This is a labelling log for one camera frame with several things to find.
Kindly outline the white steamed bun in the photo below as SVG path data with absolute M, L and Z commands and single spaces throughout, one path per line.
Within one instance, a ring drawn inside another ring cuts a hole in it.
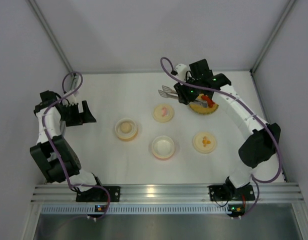
M 132 124 L 129 121 L 125 121 L 120 124 L 120 131 L 124 134 L 128 134 L 132 131 Z

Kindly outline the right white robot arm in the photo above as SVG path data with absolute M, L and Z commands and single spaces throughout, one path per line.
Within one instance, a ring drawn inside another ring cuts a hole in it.
M 237 94 L 229 78 L 222 73 L 213 74 L 205 59 L 190 65 L 173 66 L 171 75 L 177 81 L 174 89 L 180 103 L 206 103 L 208 109 L 218 105 L 238 127 L 245 141 L 238 150 L 240 162 L 227 177 L 226 183 L 234 189 L 248 185 L 254 169 L 280 153 L 279 125 L 269 124 L 253 113 Z

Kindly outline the cream lid orange decoration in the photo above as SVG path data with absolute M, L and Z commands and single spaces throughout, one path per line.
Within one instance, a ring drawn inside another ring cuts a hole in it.
M 209 132 L 198 132 L 192 139 L 194 149 L 201 154 L 209 154 L 217 147 L 214 135 Z

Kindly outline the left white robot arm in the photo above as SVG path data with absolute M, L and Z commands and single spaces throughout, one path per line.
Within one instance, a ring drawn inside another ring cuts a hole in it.
M 65 140 L 61 124 L 66 127 L 95 123 L 87 102 L 82 101 L 79 112 L 74 96 L 62 99 L 53 91 L 40 93 L 41 102 L 35 106 L 34 114 L 39 121 L 39 137 L 30 154 L 48 183 L 63 183 L 67 180 L 77 193 L 88 191 L 91 186 L 100 185 L 93 173 L 82 170 L 80 160 Z

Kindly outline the metal food tongs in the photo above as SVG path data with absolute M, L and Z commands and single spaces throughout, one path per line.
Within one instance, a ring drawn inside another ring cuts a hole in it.
M 165 85 L 162 86 L 162 89 L 158 90 L 158 93 L 163 98 L 179 100 L 178 93 L 175 90 L 172 90 L 170 87 L 167 87 Z M 206 101 L 199 100 L 198 98 L 190 102 L 190 104 L 195 104 L 195 105 L 198 105 L 204 108 L 208 107 L 208 104 Z

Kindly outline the cream lid pink decoration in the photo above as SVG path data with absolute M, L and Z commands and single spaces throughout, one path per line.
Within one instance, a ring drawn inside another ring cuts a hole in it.
M 167 123 L 174 117 L 174 108 L 166 103 L 158 104 L 153 109 L 152 116 L 159 123 Z

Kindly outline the yellow lunch box bowl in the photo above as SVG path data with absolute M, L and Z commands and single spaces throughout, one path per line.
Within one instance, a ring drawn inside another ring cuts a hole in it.
M 128 142 L 138 134 L 137 124 L 130 118 L 122 118 L 115 124 L 115 135 L 118 139 Z

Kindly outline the red sausage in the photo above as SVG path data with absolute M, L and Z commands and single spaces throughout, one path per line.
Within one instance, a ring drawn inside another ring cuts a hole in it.
M 201 99 L 207 102 L 209 108 L 212 108 L 215 104 L 215 102 L 212 99 L 210 99 L 207 95 L 202 95 Z

